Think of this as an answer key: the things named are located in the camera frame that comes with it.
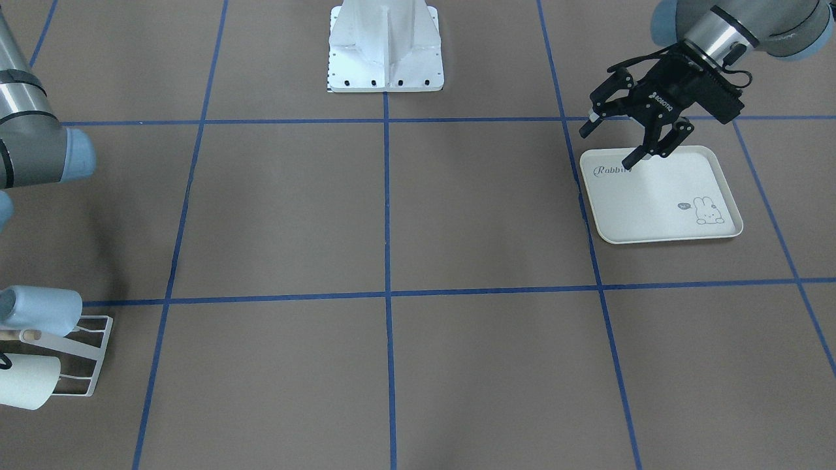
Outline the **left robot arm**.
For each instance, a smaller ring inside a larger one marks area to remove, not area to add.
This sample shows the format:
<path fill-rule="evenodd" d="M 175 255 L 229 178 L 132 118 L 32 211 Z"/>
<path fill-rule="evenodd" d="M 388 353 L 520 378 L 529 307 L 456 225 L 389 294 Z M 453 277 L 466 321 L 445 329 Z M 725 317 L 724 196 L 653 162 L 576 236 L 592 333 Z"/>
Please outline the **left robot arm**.
<path fill-rule="evenodd" d="M 644 128 L 644 139 L 622 161 L 625 170 L 652 155 L 669 157 L 694 130 L 682 116 L 693 104 L 722 124 L 740 116 L 743 85 L 729 76 L 743 57 L 759 51 L 805 59 L 833 30 L 833 1 L 662 1 L 651 20 L 659 50 L 608 68 L 607 80 L 589 95 L 580 136 L 626 116 Z"/>

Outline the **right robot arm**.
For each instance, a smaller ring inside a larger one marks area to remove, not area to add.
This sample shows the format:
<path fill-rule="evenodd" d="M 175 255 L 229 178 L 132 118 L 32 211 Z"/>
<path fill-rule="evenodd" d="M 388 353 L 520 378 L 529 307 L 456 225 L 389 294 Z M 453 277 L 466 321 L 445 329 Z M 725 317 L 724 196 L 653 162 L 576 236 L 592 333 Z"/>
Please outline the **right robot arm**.
<path fill-rule="evenodd" d="M 77 181 L 95 173 L 95 146 L 86 132 L 63 126 L 29 66 L 6 18 L 1 18 L 1 226 L 14 208 L 7 190 Z"/>

